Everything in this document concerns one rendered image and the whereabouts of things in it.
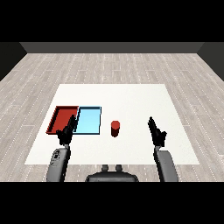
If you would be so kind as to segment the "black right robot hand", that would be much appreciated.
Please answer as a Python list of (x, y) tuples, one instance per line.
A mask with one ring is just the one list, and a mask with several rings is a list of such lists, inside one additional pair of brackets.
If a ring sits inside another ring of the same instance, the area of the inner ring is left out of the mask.
[(156, 123), (155, 123), (155, 121), (152, 117), (150, 117), (150, 119), (148, 121), (148, 126), (149, 126), (149, 129), (150, 129), (153, 144), (155, 146), (164, 147), (167, 132), (166, 131), (161, 131), (157, 127), (157, 125), (156, 125)]

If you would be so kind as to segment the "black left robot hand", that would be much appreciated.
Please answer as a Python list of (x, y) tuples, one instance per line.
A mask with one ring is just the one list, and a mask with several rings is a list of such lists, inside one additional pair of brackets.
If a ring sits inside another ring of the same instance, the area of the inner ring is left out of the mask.
[(72, 141), (73, 132), (77, 128), (77, 120), (74, 115), (71, 115), (67, 126), (63, 130), (57, 130), (56, 135), (59, 139), (60, 145), (70, 144)]

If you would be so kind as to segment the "red shallow open box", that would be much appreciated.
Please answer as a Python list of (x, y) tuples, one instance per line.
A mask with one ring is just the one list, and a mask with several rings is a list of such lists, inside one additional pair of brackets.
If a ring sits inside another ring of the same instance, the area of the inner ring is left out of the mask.
[(71, 116), (77, 116), (78, 106), (57, 106), (52, 114), (46, 134), (55, 135), (57, 130), (63, 130)]

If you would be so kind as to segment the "light blue shallow open box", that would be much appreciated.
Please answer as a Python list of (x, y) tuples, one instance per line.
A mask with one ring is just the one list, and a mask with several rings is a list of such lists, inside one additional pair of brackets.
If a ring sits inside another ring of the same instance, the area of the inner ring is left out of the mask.
[(77, 126), (74, 135), (99, 135), (102, 108), (99, 106), (81, 106), (76, 116)]

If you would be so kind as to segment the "red can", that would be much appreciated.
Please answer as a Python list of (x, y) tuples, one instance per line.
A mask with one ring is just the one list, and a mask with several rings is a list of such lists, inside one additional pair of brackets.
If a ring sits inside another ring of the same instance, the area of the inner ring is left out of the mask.
[(113, 121), (111, 123), (111, 136), (117, 137), (120, 130), (120, 123), (118, 121)]

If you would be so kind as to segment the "dark grey robot body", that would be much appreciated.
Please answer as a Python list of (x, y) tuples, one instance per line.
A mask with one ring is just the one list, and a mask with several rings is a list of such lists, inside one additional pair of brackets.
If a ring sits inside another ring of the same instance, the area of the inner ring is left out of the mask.
[(109, 166), (104, 164), (100, 172), (88, 175), (86, 182), (138, 182), (138, 177), (124, 172), (120, 164), (115, 166), (115, 171), (109, 171)]

